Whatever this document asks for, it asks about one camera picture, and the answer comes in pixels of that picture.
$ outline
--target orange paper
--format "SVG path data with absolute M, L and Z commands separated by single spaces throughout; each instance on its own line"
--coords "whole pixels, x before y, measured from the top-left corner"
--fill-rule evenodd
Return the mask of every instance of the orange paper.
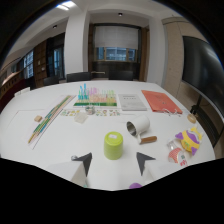
M 152 108 L 152 111 L 165 112 L 166 109 L 171 113 L 183 113 L 182 110 L 165 93 L 146 90 L 142 90 L 142 93 Z

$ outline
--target eraser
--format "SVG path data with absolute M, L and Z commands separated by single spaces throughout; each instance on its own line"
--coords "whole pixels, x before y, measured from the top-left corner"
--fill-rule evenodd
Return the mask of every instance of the eraser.
M 38 116 L 35 117 L 34 120 L 35 120 L 36 122 L 40 122 L 40 121 L 42 120 L 42 117 L 38 115 Z

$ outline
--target white table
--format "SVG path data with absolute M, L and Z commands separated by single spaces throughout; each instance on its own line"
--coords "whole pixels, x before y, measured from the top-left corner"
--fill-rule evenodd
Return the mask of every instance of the white table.
M 74 122 L 74 117 L 59 115 L 44 132 L 35 148 L 31 149 L 22 140 L 22 136 L 27 132 L 36 115 L 46 109 L 60 95 L 77 95 L 80 85 L 83 86 L 84 82 L 65 83 L 33 90 L 14 97 L 0 116 L 0 153 L 2 158 L 46 169 L 52 164 L 69 162 L 73 155 L 80 157 L 91 152 L 93 159 L 87 177 L 89 188 L 121 190 L 128 189 L 132 183 L 144 185 L 136 153 L 141 152 L 158 160 L 168 161 L 167 140 L 175 138 L 175 134 L 193 127 L 193 124 L 187 119 L 189 112 L 180 102 L 156 84 L 126 81 L 89 81 L 85 83 L 87 88 L 113 89 L 116 94 L 138 94 L 147 107 L 147 111 L 121 111 L 122 115 L 117 117 L 90 115 L 84 124 Z M 152 112 L 141 90 L 166 93 L 184 113 L 179 117 Z M 66 105 L 65 109 L 72 109 L 76 100 L 77 96 Z M 140 114 L 147 115 L 151 122 L 149 130 L 141 137 L 157 136 L 156 142 L 139 145 L 137 139 L 127 131 L 126 122 Z M 215 159 L 208 136 L 198 122 L 197 125 L 199 132 L 204 132 L 204 136 L 195 156 L 185 152 L 188 165 Z M 117 131 L 123 135 L 123 155 L 118 160 L 109 160 L 104 156 L 104 137 L 110 131 Z

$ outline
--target green cup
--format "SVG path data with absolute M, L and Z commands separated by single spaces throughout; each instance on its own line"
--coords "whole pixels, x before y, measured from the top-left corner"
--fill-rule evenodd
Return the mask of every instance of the green cup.
M 119 159 L 123 153 L 123 136 L 118 132 L 109 132 L 104 138 L 104 155 L 110 160 Z

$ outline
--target black triangle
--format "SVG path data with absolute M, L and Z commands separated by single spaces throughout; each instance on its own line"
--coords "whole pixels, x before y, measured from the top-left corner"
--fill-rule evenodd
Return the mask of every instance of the black triangle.
M 89 153 L 89 154 L 87 154 L 85 156 L 81 156 L 81 157 L 79 157 L 77 159 L 74 159 L 73 161 L 83 161 L 85 172 L 86 172 L 86 176 L 87 176 L 91 160 L 92 160 L 92 153 Z
M 147 156 L 145 154 L 137 152 L 137 160 L 138 160 L 139 169 L 140 169 L 140 172 L 142 175 L 144 167 L 145 167 L 145 161 L 146 160 L 155 160 L 155 158 L 152 158 L 150 156 Z

